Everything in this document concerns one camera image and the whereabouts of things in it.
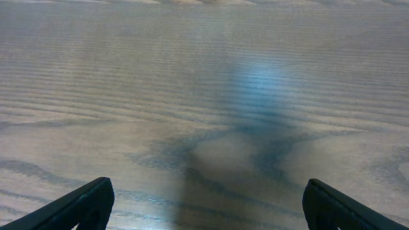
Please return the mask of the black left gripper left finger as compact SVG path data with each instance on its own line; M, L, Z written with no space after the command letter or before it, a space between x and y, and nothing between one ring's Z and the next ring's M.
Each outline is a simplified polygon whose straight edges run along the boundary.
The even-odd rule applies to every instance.
M1 230L105 230L113 204L111 180L99 177Z

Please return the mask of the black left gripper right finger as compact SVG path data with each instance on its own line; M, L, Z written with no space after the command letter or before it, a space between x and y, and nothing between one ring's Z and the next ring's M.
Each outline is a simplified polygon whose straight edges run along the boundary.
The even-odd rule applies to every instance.
M302 208L309 230L408 230L314 178L305 187Z

